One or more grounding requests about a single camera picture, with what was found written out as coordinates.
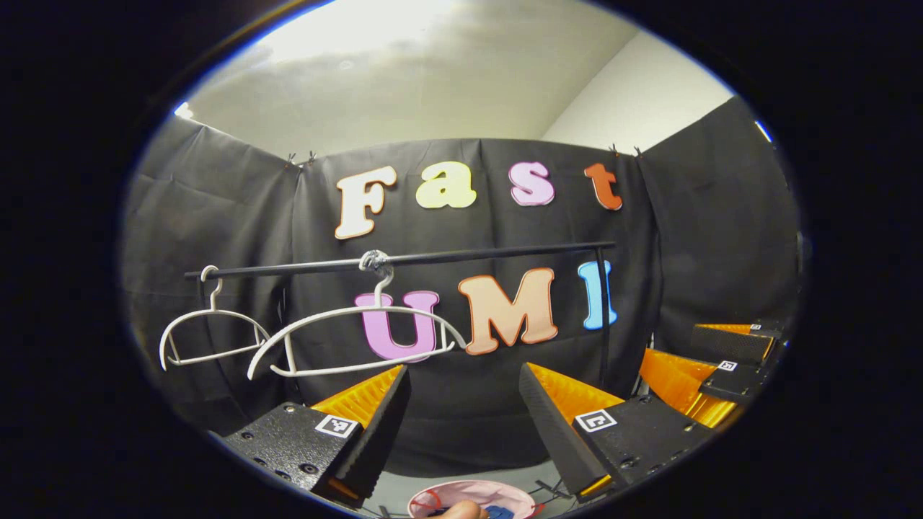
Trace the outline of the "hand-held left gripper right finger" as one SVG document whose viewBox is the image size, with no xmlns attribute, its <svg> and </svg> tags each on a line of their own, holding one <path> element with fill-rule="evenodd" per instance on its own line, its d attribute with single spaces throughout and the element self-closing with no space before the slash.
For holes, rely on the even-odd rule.
<svg viewBox="0 0 923 519">
<path fill-rule="evenodd" d="M 715 436 L 656 396 L 621 399 L 534 363 L 521 366 L 518 392 L 578 502 L 640 485 Z"/>
</svg>

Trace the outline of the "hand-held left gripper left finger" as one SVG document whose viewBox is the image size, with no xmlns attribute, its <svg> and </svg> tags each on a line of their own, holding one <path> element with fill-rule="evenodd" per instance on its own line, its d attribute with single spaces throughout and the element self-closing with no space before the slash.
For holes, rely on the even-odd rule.
<svg viewBox="0 0 923 519">
<path fill-rule="evenodd" d="M 220 446 L 293 492 L 361 506 L 386 466 L 410 396 L 409 369 L 398 365 L 314 405 L 282 403 Z"/>
</svg>

